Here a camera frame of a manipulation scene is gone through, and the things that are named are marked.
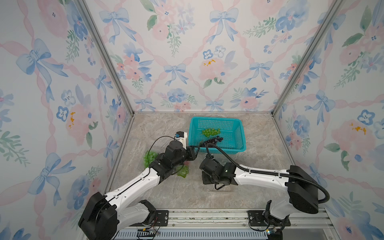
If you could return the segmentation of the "small green grape bunch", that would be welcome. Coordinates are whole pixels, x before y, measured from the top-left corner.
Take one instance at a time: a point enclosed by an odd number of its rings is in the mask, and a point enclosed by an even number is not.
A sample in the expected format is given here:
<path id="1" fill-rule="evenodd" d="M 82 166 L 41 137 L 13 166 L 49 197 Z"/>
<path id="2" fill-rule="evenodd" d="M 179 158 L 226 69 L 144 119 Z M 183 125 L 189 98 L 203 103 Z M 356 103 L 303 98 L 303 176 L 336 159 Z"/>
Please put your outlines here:
<path id="1" fill-rule="evenodd" d="M 212 137 L 212 136 L 217 136 L 220 133 L 221 133 L 220 129 L 204 129 L 204 130 L 202 130 L 202 134 L 207 138 Z"/>

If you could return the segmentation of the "green grape leaf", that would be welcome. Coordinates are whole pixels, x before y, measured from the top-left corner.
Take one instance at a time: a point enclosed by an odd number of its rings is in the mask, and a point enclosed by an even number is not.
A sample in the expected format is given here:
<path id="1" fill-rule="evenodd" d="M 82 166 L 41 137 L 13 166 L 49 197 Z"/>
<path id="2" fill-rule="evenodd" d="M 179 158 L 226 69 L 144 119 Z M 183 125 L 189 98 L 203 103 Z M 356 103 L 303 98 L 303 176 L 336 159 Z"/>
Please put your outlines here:
<path id="1" fill-rule="evenodd" d="M 190 168 L 189 168 L 189 166 L 185 165 L 185 166 L 183 166 L 183 167 L 177 172 L 177 176 L 182 177 L 182 178 L 185 179 L 185 178 L 187 177 L 187 175 L 189 174 L 189 172 L 190 172 Z"/>

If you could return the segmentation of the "purple red grape bunch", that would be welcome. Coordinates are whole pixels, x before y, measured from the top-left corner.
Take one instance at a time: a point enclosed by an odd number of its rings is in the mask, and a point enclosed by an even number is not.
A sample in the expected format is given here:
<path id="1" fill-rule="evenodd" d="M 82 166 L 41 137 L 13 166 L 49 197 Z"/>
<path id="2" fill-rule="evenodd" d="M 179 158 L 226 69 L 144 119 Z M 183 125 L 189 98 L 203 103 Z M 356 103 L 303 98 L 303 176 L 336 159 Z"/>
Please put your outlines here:
<path id="1" fill-rule="evenodd" d="M 217 143 L 220 143 L 224 140 L 224 138 L 220 137 L 220 136 L 216 136 L 214 138 L 211 138 L 211 139 L 208 139 L 208 140 L 205 140 L 205 141 L 202 141 L 200 143 L 200 147 L 206 147 L 207 144 L 214 144 L 214 145 L 217 145 Z"/>

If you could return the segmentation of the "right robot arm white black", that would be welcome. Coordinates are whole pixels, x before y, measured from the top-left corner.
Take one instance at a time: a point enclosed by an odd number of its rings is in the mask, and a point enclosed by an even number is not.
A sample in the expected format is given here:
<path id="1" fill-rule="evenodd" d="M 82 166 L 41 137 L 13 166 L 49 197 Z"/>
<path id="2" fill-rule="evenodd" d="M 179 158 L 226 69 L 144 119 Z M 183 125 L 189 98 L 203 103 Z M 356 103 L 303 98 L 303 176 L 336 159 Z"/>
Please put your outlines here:
<path id="1" fill-rule="evenodd" d="M 294 213 L 317 214 L 319 205 L 330 200 L 328 191 L 298 166 L 288 170 L 250 168 L 230 160 L 220 164 L 207 155 L 200 165 L 204 185 L 214 184 L 215 189 L 229 185 L 258 186 L 282 191 L 277 200 L 269 200 L 264 210 L 268 221 L 282 221 Z"/>

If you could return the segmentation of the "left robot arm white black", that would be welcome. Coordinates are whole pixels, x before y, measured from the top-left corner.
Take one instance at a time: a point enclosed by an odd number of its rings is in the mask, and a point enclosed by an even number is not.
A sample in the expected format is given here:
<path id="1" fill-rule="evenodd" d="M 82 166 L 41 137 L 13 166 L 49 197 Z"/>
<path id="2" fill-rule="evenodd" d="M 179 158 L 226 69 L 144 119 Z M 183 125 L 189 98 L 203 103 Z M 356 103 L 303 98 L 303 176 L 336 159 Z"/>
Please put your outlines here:
<path id="1" fill-rule="evenodd" d="M 112 192 L 93 194 L 78 226 L 89 240 L 111 240 L 126 227 L 150 225 L 156 208 L 147 200 L 134 206 L 131 203 L 175 174 L 179 166 L 194 161 L 199 151 L 199 147 L 186 146 L 178 140 L 171 141 L 165 152 L 158 154 L 136 178 Z"/>

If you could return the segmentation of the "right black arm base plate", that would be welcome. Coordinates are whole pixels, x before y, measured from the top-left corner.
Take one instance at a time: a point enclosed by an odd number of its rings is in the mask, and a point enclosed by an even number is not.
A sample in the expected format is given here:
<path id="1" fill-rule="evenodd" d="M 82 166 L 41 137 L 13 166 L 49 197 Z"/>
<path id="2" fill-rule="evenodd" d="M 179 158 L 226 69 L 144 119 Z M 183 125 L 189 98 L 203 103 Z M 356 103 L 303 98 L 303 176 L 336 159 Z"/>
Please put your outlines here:
<path id="1" fill-rule="evenodd" d="M 279 220 L 274 217 L 265 217 L 264 210 L 249 210 L 247 211 L 249 225 L 252 228 L 281 228 L 283 226 L 290 227 L 291 222 L 289 219 Z"/>

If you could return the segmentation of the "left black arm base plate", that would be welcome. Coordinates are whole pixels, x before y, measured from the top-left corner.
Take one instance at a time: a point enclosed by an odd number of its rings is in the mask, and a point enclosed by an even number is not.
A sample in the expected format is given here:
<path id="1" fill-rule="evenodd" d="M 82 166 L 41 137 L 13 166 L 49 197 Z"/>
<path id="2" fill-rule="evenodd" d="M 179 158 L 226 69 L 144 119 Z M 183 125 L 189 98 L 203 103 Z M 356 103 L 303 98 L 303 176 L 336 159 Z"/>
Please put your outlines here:
<path id="1" fill-rule="evenodd" d="M 169 221 L 169 210 L 151 211 L 142 223 L 136 223 L 131 227 L 166 227 Z"/>

